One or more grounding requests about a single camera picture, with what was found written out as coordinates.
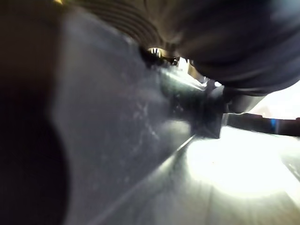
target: black plastic part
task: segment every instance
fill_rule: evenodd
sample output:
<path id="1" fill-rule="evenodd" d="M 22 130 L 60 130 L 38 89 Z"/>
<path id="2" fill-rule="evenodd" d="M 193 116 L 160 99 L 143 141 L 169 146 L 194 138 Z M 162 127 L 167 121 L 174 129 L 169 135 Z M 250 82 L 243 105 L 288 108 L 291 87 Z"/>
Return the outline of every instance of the black plastic part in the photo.
<path id="1" fill-rule="evenodd" d="M 228 125 L 274 135 L 300 136 L 300 120 L 263 118 L 260 115 L 245 113 L 243 115 L 229 115 Z"/>

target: scratched metal surface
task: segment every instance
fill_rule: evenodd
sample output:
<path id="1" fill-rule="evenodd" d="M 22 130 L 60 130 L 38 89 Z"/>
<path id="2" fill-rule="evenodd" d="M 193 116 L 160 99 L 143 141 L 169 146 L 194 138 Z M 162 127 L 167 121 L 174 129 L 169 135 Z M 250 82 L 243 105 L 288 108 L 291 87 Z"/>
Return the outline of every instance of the scratched metal surface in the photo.
<path id="1" fill-rule="evenodd" d="M 299 160 L 296 138 L 225 127 L 220 140 L 192 140 L 92 224 L 298 225 Z"/>

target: bright light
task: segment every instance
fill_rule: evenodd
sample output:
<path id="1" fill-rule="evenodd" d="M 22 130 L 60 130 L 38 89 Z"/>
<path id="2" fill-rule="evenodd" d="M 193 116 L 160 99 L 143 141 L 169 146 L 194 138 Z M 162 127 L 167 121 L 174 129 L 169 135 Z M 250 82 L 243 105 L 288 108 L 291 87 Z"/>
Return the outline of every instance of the bright light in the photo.
<path id="1" fill-rule="evenodd" d="M 216 82 L 215 82 L 215 86 L 216 86 L 216 87 L 221 87 L 222 84 L 220 84 L 218 81 L 216 81 Z"/>
<path id="2" fill-rule="evenodd" d="M 62 0 L 54 0 L 54 2 L 57 2 L 59 4 L 62 4 Z"/>
<path id="3" fill-rule="evenodd" d="M 259 134 L 260 140 L 255 140 L 249 132 L 245 140 L 239 137 L 238 132 L 229 135 L 230 131 L 228 127 L 225 139 L 200 140 L 190 144 L 187 166 L 193 179 L 212 184 L 226 194 L 245 198 L 271 195 L 295 183 L 287 180 L 289 172 L 280 161 L 274 139 Z"/>

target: gray metal surface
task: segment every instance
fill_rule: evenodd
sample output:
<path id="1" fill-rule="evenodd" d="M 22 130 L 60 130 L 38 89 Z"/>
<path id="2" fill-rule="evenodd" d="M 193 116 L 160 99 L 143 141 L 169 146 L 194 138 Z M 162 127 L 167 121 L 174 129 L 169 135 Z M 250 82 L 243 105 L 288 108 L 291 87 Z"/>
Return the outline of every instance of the gray metal surface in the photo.
<path id="1" fill-rule="evenodd" d="M 298 225 L 299 157 L 298 139 L 225 127 L 219 140 L 193 139 L 91 224 Z"/>

